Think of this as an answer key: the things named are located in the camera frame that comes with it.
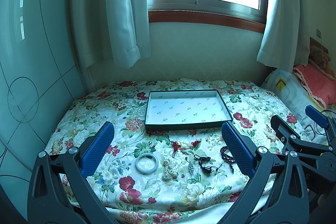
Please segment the white jade bangle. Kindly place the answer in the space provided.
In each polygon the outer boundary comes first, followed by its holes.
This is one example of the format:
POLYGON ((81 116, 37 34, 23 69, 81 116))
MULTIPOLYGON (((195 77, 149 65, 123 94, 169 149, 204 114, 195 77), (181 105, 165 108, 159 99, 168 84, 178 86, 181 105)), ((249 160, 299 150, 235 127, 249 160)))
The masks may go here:
POLYGON ((142 174, 152 174, 158 165, 158 159, 153 153, 142 153, 135 161, 136 169, 142 174))

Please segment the silver rhinestone brooch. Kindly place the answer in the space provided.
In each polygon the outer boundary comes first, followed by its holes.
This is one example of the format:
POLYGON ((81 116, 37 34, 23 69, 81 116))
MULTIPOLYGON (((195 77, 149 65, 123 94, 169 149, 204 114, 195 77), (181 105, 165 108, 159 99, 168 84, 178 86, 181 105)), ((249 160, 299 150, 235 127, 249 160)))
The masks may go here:
POLYGON ((192 176, 194 172, 194 166, 193 166, 193 163, 190 161, 188 161, 188 171, 189 171, 189 174, 192 176))

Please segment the red cord gold charm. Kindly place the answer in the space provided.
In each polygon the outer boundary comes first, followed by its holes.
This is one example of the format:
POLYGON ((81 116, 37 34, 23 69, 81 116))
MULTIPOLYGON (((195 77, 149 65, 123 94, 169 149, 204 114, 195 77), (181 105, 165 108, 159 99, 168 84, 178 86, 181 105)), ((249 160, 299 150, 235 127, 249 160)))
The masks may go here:
POLYGON ((178 153, 178 151, 181 150, 182 144, 180 141, 172 141, 171 145, 173 147, 172 157, 175 158, 175 155, 178 153))

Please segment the red knot gold charm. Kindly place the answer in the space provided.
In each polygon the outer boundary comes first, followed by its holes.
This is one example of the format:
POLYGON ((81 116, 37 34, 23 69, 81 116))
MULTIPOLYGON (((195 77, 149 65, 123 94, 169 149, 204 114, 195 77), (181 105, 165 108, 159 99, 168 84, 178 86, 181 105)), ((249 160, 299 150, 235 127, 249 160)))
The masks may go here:
POLYGON ((197 147, 199 147, 201 141, 202 141, 201 139, 197 139, 197 140, 191 142, 191 145, 192 145, 193 149, 196 149, 197 147))

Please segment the dark green jewelry tray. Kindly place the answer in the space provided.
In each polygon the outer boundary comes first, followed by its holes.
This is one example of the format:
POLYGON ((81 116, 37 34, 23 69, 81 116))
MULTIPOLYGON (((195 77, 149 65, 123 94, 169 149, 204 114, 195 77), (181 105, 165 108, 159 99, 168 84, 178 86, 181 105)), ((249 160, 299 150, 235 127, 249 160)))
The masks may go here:
POLYGON ((189 130, 221 127, 232 120, 215 89, 168 90, 149 93, 144 125, 147 131, 189 130))

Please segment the pink blanket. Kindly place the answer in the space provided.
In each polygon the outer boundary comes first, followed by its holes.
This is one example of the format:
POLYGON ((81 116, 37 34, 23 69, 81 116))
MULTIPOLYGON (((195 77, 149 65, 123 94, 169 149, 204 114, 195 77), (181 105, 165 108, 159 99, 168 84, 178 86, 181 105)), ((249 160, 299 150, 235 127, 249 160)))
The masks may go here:
POLYGON ((302 87, 322 110, 335 104, 335 80, 329 79, 311 64, 296 65, 292 73, 298 77, 302 87))

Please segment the white patterned pillow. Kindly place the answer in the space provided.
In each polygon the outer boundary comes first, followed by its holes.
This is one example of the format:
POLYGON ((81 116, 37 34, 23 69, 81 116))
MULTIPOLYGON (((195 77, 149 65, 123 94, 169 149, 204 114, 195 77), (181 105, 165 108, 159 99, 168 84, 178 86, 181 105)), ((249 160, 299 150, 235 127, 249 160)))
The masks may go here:
POLYGON ((322 111, 322 109, 310 98, 307 91, 301 86, 297 76, 276 69, 265 79, 261 87, 274 92, 278 96, 295 116, 311 141, 327 144, 324 129, 305 114, 307 105, 312 105, 319 111, 322 111))

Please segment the brown plush toy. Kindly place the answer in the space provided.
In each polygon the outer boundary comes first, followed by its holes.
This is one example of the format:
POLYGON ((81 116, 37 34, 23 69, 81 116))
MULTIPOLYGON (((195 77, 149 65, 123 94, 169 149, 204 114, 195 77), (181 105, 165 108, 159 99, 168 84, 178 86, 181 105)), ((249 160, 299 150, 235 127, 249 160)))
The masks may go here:
POLYGON ((321 47, 315 45, 310 46, 309 61, 315 63, 315 65, 321 69, 326 69, 330 60, 329 54, 321 47))

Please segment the right white curtain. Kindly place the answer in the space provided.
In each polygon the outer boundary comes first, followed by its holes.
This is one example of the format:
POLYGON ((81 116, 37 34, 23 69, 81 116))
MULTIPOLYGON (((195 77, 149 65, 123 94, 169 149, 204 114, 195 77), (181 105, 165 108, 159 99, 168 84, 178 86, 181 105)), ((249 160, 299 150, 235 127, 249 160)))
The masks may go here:
POLYGON ((257 61, 286 72, 291 72, 297 64, 306 65, 309 39, 305 27, 300 0, 268 0, 257 61))

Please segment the white curtain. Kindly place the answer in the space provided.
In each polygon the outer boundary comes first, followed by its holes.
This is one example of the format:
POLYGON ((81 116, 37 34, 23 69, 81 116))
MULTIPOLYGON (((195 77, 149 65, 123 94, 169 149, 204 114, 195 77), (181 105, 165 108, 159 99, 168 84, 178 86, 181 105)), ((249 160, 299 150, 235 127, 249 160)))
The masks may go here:
POLYGON ((286 72, 291 72, 297 64, 306 65, 309 39, 305 27, 300 0, 268 0, 257 61, 286 72))
POLYGON ((131 68, 151 56, 147 0, 69 0, 76 58, 83 68, 112 59, 131 68))

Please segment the floral bed cover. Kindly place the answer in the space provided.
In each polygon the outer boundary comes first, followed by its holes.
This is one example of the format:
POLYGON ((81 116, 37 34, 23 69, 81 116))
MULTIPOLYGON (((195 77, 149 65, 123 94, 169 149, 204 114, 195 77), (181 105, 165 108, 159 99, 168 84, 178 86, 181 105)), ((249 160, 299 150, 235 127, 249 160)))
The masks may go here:
POLYGON ((248 81, 180 79, 111 83, 76 100, 57 125, 46 146, 51 155, 79 146, 110 121, 115 136, 90 186, 110 214, 122 223, 172 223, 227 209, 248 182, 237 165, 221 157, 224 146, 219 128, 185 131, 146 131, 148 95, 153 90, 215 89, 224 99, 234 126, 257 146, 281 153, 283 145, 270 126, 279 115, 296 133, 308 136, 290 110, 271 91, 248 81), (191 142, 201 139, 193 149, 191 142), (172 141, 182 148, 173 158, 172 141), (152 174, 142 174, 135 161, 142 153, 153 153, 159 162, 152 174), (194 172, 188 171, 188 161, 194 172))

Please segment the wooden window sill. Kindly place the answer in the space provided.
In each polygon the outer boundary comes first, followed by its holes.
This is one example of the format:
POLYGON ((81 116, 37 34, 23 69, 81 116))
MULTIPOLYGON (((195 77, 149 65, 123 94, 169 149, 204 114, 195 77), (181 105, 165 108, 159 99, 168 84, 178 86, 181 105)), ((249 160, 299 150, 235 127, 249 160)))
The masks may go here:
POLYGON ((197 23, 233 27, 263 33, 265 24, 228 15, 198 11, 156 10, 149 11, 150 23, 197 23))

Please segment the left white curtain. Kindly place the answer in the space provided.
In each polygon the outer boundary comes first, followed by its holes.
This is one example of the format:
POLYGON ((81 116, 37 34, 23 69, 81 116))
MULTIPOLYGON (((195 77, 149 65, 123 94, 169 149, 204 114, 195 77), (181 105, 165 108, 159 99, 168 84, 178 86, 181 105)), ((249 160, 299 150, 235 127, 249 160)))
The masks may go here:
POLYGON ((112 59, 131 68, 151 56, 147 0, 69 0, 76 58, 83 68, 112 59))

